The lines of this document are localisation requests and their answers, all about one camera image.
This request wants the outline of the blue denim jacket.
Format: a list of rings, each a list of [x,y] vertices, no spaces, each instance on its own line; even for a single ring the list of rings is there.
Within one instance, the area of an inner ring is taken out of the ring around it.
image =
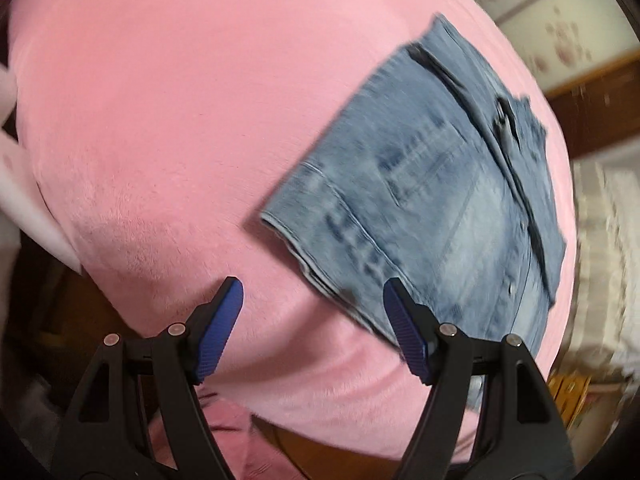
[[[395,334],[383,287],[467,335],[537,352],[565,254],[546,129],[443,16],[360,87],[260,216],[306,278]]]

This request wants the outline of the beige patterned curtain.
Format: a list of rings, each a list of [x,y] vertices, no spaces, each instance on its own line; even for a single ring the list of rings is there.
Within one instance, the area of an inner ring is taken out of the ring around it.
[[[574,162],[575,284],[558,367],[601,382],[639,380],[639,180]]]

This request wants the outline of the white printed pillow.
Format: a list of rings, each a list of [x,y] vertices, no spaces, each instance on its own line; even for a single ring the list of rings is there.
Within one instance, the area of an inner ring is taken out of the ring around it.
[[[4,65],[0,92],[1,210],[42,249],[81,274],[82,266],[74,248],[42,197],[28,151],[4,128],[17,102],[15,77]]]

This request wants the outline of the pink bed sheet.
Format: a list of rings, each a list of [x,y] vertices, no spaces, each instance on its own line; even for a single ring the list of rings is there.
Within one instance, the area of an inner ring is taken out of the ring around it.
[[[152,336],[229,275],[245,299],[205,388],[338,448],[396,460],[428,391],[307,280],[260,214],[360,87],[443,16],[546,129],[565,254],[544,339],[558,354],[576,228],[562,131],[474,0],[13,0],[17,134],[52,216],[122,319]]]

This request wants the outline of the floral wardrobe doors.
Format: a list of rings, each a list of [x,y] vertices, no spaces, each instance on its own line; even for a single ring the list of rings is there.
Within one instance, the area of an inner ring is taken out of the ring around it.
[[[544,92],[639,49],[639,39],[616,0],[475,1]]]

